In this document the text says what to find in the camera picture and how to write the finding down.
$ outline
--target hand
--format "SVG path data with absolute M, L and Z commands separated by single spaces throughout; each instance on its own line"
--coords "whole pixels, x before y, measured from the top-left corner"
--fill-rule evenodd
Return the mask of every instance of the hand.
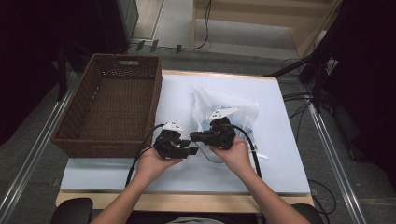
M 227 167 L 236 175 L 249 170 L 253 171 L 248 156 L 248 145 L 238 136 L 233 140 L 233 146 L 230 149 L 224 150 L 218 147 L 210 147 L 210 150 L 222 158 Z
M 137 165 L 136 176 L 146 178 L 147 181 L 152 182 L 158 178 L 167 168 L 183 161 L 182 159 L 163 159 L 154 148 L 147 149 L 145 153 L 140 156 Z

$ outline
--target person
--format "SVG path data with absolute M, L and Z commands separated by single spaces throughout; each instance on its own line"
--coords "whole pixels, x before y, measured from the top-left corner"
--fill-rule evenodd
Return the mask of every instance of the person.
M 217 147 L 210 147 L 210 149 L 221 157 L 227 167 L 245 184 L 268 223 L 309 223 L 256 175 L 250 165 L 248 145 L 242 138 L 235 137 L 233 146 L 229 150 Z M 155 149 L 148 149 L 140 157 L 131 183 L 92 223 L 125 223 L 146 187 L 167 168 L 181 161 L 182 159 L 162 159 Z

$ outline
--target white tabletop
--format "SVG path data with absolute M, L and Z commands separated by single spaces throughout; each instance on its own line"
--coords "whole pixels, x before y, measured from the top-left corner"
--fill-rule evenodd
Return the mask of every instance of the white tabletop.
M 254 140 L 259 153 L 268 156 L 268 160 L 259 158 L 262 179 L 277 193 L 310 192 L 276 79 L 163 72 L 156 124 L 175 120 L 184 128 L 184 139 L 188 139 L 191 132 L 197 131 L 197 126 L 191 118 L 195 85 L 257 103 L 259 111 L 253 125 Z M 209 157 L 219 160 L 213 154 Z M 121 190 L 124 188 L 132 162 L 133 159 L 69 159 L 61 189 Z M 248 192 L 224 163 L 208 161 L 201 151 L 166 170 L 160 178 L 151 183 L 147 191 Z

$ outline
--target forearm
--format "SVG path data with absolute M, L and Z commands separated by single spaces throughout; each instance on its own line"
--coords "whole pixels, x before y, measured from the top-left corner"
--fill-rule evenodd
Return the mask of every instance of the forearm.
M 300 213 L 283 201 L 253 170 L 238 174 L 268 223 L 309 223 Z
M 149 183 L 146 178 L 136 176 L 126 189 L 92 223 L 125 223 Z

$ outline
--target wicker basket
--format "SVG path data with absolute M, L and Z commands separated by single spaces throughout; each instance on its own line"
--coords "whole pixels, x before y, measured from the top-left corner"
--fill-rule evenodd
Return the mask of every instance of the wicker basket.
M 159 57 L 93 55 L 52 142 L 70 158 L 134 157 L 154 127 L 161 85 Z

